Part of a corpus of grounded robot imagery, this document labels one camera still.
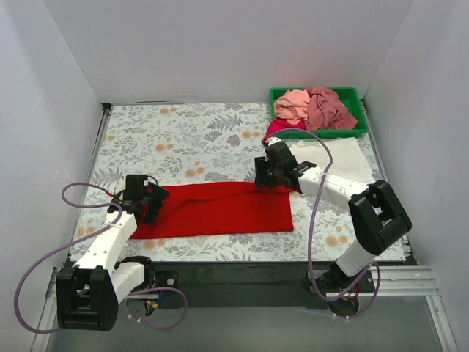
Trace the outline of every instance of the red cloth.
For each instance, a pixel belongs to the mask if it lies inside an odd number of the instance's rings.
[[[216,182],[163,188],[169,197],[157,221],[139,224],[132,239],[293,231],[290,190],[283,186]]]
[[[302,130],[305,130],[306,125],[303,120],[301,120],[297,125],[292,125],[291,123],[288,122],[288,120],[283,120],[283,119],[279,119],[278,117],[276,117],[270,123],[269,128],[267,129],[267,132],[265,133],[265,135],[270,136],[271,134],[277,131],[286,130],[288,128],[301,128]]]

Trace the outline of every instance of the dark pink cloth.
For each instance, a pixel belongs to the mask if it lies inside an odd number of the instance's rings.
[[[302,130],[306,129],[306,125],[304,121],[298,121],[296,125],[292,125],[288,122],[288,120],[284,120],[281,118],[276,117],[269,125],[267,132],[265,133],[266,136],[270,136],[272,133],[277,131],[286,130],[288,128],[301,128]]]
[[[307,131],[355,128],[357,119],[349,113],[336,92],[324,87],[309,87],[307,92],[311,97],[308,103]]]

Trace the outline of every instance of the pink towel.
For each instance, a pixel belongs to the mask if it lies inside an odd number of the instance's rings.
[[[323,87],[309,87],[307,131],[319,129],[352,130],[358,121],[339,100],[333,90]]]
[[[292,125],[297,125],[302,120],[308,119],[308,103],[310,97],[305,90],[287,90],[273,104],[276,117],[287,120]]]

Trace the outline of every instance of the patterned fabric surface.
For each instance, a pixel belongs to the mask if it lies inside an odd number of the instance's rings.
[[[153,175],[160,185],[253,181],[254,158],[264,155],[260,139],[270,118],[266,103],[115,106],[92,182],[118,191],[128,173]],[[374,178],[380,178],[369,137],[363,136],[358,142]],[[130,240],[121,257],[144,255],[166,261],[306,260],[314,197],[292,193],[290,199],[293,232]],[[87,204],[108,201],[103,192],[88,189],[86,193]],[[99,229],[105,217],[105,208],[83,210],[74,237]],[[314,259],[335,260],[354,239],[348,212],[321,201],[313,240]],[[77,260],[91,242],[73,247],[71,259]],[[404,260],[400,243],[379,259]]]

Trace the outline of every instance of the pink cloth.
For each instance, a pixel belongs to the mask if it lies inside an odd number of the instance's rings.
[[[287,90],[273,104],[276,117],[287,120],[292,125],[308,119],[308,103],[311,100],[305,90]]]
[[[279,118],[275,118],[269,125],[269,128],[267,129],[267,132],[265,135],[269,137],[272,133],[275,133],[277,131],[282,131],[286,130],[288,128],[301,128],[302,130],[306,129],[305,122],[303,120],[298,121],[296,125],[292,125],[291,123],[288,122],[288,120],[283,120]]]
[[[307,131],[319,129],[352,130],[358,121],[339,100],[333,90],[323,87],[309,87]]]

